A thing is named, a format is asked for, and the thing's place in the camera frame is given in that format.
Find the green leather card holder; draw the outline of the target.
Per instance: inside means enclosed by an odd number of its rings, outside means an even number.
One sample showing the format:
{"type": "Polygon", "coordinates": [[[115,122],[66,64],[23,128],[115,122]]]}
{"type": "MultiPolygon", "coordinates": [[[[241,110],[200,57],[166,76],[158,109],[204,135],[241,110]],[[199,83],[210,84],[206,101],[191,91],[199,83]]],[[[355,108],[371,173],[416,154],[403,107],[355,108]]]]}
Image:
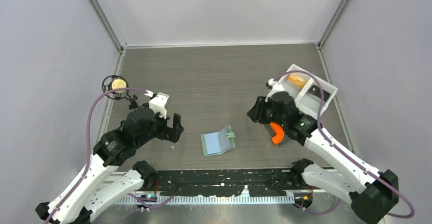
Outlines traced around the green leather card holder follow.
{"type": "Polygon", "coordinates": [[[205,157],[220,155],[235,148],[235,133],[230,125],[218,132],[201,135],[203,155],[205,157]]]}

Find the black credit card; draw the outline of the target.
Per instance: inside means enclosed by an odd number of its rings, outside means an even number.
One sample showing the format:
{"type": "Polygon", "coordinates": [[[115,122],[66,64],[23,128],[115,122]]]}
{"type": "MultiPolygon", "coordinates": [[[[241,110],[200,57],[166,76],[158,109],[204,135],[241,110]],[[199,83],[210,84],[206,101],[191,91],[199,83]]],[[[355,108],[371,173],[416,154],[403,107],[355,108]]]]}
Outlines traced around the black credit card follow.
{"type": "Polygon", "coordinates": [[[319,88],[318,85],[312,85],[308,91],[308,94],[310,96],[316,97],[318,99],[318,101],[321,100],[321,96],[322,96],[324,102],[327,102],[327,100],[329,99],[329,97],[331,95],[329,92],[327,92],[324,89],[322,90],[322,93],[321,93],[321,89],[319,88]]]}

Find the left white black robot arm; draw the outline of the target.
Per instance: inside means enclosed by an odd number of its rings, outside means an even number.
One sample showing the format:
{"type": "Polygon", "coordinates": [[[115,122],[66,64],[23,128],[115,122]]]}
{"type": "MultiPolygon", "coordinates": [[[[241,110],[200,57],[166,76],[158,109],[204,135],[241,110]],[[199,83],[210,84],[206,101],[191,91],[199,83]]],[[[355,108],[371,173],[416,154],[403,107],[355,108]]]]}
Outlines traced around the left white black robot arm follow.
{"type": "Polygon", "coordinates": [[[40,203],[35,211],[46,223],[91,223],[123,196],[142,188],[151,190],[157,173],[146,161],[136,162],[125,176],[99,190],[99,185],[136,151],[152,139],[179,141],[184,131],[181,116],[173,125],[159,112],[140,107],[121,121],[120,127],[105,133],[93,148],[89,162],[69,186],[53,201],[40,203]]]}

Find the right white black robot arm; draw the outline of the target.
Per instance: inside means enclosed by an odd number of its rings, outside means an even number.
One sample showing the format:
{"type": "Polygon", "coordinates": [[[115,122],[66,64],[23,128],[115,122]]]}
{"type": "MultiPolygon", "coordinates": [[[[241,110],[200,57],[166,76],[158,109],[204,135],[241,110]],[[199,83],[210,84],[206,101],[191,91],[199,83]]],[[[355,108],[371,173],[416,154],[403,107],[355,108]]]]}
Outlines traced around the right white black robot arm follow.
{"type": "Polygon", "coordinates": [[[369,165],[343,147],[318,121],[297,108],[288,92],[259,96],[247,116],[260,124],[275,123],[290,139],[315,152],[337,173],[302,159],[291,170],[296,188],[318,187],[349,204],[365,223],[378,223],[399,202],[398,177],[369,165]]]}

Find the orange card in tray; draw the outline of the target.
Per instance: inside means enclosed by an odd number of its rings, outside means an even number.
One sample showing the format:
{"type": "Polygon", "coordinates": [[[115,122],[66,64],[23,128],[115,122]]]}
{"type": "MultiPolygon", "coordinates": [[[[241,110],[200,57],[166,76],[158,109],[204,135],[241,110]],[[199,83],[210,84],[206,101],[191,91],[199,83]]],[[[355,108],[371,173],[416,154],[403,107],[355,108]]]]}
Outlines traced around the orange card in tray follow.
{"type": "Polygon", "coordinates": [[[292,84],[299,87],[300,89],[302,89],[307,83],[307,81],[305,79],[301,78],[296,73],[289,74],[286,81],[291,82],[292,84]]]}

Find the orange curved toy piece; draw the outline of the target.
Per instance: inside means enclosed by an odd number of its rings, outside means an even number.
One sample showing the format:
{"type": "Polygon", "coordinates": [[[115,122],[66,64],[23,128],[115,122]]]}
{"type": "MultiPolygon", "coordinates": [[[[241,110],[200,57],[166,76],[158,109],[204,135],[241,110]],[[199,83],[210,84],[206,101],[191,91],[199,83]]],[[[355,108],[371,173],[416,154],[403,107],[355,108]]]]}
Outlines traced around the orange curved toy piece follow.
{"type": "Polygon", "coordinates": [[[285,137],[285,132],[282,126],[277,123],[271,122],[269,123],[269,127],[275,134],[274,136],[272,136],[272,143],[276,146],[282,146],[282,142],[285,137]]]}

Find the white two-compartment tray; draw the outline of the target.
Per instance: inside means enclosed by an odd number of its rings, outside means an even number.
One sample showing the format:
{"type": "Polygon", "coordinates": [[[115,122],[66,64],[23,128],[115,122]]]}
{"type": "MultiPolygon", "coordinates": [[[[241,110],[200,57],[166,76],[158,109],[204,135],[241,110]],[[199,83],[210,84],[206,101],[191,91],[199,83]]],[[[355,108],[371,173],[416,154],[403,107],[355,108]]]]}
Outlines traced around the white two-compartment tray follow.
{"type": "Polygon", "coordinates": [[[321,116],[323,115],[331,101],[335,98],[338,91],[336,86],[316,75],[313,75],[312,73],[295,64],[292,64],[282,76],[279,76],[276,79],[284,86],[285,90],[290,94],[290,96],[294,98],[298,109],[302,113],[308,114],[315,119],[317,119],[317,114],[320,114],[321,116]],[[306,85],[302,89],[295,86],[291,82],[286,81],[288,75],[291,73],[296,73],[307,81],[306,85]],[[310,96],[308,94],[308,91],[312,85],[318,85],[321,89],[321,93],[324,89],[331,94],[327,102],[323,101],[322,96],[321,100],[318,101],[316,97],[310,96]]]}

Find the aluminium rail frame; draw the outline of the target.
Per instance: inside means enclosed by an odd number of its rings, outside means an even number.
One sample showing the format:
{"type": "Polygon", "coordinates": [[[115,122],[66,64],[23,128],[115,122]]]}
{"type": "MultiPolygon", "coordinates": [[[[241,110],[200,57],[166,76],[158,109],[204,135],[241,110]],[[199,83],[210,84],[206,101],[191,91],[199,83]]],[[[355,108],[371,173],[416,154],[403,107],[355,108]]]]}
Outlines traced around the aluminium rail frame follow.
{"type": "MultiPolygon", "coordinates": [[[[355,185],[336,171],[327,171],[318,168],[307,174],[309,180],[302,180],[316,190],[326,191],[346,203],[351,203],[349,193],[360,192],[365,189],[363,184],[355,185]]],[[[172,195],[170,197],[161,195],[157,192],[140,191],[134,194],[127,194],[114,203],[117,205],[160,205],[162,203],[170,205],[210,205],[210,204],[294,204],[301,203],[300,197],[308,196],[310,190],[287,190],[283,196],[276,197],[253,197],[248,189],[244,190],[239,196],[235,197],[181,197],[172,195]]]]}

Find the microphone with black shock mount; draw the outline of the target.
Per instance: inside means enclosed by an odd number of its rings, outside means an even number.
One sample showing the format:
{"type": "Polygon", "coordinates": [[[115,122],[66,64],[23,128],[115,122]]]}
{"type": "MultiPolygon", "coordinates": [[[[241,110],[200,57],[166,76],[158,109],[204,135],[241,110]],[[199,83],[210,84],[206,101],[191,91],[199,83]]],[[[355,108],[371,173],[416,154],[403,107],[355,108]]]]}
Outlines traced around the microphone with black shock mount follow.
{"type": "MultiPolygon", "coordinates": [[[[128,82],[125,78],[119,75],[110,75],[103,79],[101,83],[102,91],[105,93],[110,90],[120,89],[120,88],[127,88],[128,82]]],[[[137,99],[138,97],[136,95],[130,95],[129,90],[117,90],[110,94],[107,94],[106,97],[108,97],[111,100],[127,100],[130,105],[128,106],[130,110],[136,109],[138,107],[137,99]]]]}

